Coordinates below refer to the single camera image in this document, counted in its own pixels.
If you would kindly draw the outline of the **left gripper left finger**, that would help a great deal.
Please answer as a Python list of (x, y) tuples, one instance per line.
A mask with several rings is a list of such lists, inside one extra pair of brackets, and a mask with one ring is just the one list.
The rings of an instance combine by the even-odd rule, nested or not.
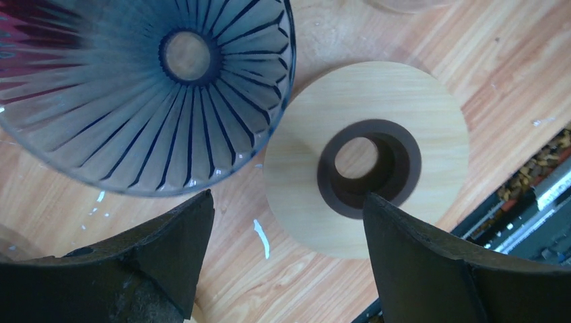
[(1, 263), (2, 322), (191, 318), (215, 209), (205, 190), (165, 214), (62, 257)]

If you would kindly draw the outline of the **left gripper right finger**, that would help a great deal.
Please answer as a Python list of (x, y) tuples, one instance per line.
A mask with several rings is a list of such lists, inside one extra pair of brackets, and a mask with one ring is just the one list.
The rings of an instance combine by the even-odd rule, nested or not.
[(385, 322), (569, 322), (570, 268), (488, 250), (371, 194), (363, 223)]

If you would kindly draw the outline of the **blue glass dripper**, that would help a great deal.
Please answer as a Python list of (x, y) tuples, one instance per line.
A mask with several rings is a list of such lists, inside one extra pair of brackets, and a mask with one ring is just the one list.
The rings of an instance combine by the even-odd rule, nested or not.
[(294, 84), (289, 1), (2, 1), (1, 126), (102, 190), (171, 196), (237, 172)]

